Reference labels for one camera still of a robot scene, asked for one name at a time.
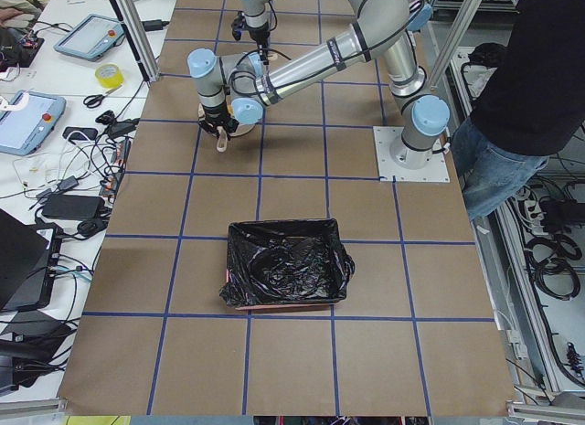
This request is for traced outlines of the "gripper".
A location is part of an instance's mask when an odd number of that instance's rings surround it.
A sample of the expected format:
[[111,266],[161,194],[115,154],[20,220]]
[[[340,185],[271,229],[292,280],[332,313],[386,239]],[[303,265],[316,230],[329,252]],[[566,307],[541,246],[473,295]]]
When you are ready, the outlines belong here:
[[239,126],[239,122],[231,115],[227,105],[207,107],[198,106],[198,124],[207,133],[219,135],[222,128],[227,135],[233,135]]
[[268,26],[253,27],[250,30],[250,37],[257,45],[268,45],[270,40],[270,28]]

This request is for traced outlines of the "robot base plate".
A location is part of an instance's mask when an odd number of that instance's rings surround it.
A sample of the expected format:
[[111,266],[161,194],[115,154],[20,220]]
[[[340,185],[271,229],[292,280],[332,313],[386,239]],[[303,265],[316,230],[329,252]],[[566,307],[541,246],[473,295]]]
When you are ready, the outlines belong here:
[[426,151],[402,142],[402,127],[374,126],[378,179],[383,182],[449,183],[445,151],[439,140]]

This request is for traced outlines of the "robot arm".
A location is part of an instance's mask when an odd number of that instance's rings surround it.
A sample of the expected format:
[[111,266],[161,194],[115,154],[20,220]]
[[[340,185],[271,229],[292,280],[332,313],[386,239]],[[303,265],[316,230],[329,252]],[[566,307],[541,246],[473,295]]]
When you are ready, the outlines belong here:
[[259,48],[268,47],[271,26],[266,5],[273,0],[240,0],[242,9],[232,24],[232,36],[240,40],[241,34],[249,33]]
[[220,150],[239,127],[260,122],[267,107],[358,62],[377,58],[385,63],[391,94],[403,115],[399,145],[427,152],[444,132],[450,109],[430,94],[409,37],[431,16],[427,0],[347,0],[355,15],[348,29],[278,69],[270,69],[267,59],[271,29],[267,6],[273,0],[240,1],[242,22],[234,30],[249,31],[256,49],[218,56],[198,48],[187,57],[200,102],[198,124],[218,139]]

